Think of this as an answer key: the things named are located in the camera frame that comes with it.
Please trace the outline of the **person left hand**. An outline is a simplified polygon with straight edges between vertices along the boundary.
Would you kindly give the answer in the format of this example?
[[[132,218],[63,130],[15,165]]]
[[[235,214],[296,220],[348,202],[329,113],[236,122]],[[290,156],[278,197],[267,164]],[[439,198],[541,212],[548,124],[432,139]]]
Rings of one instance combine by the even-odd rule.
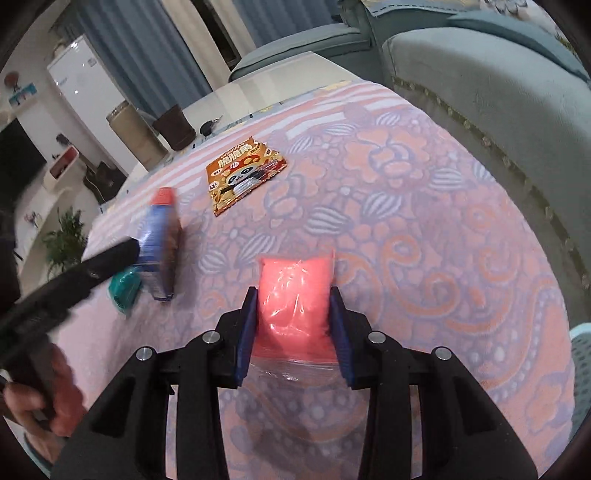
[[[32,451],[38,458],[53,465],[65,440],[73,434],[87,409],[63,351],[55,344],[51,347],[55,415],[49,423],[49,429],[42,428],[34,417],[35,411],[45,408],[43,396],[34,388],[9,382],[4,389],[4,400],[11,414],[24,428],[25,438]]]

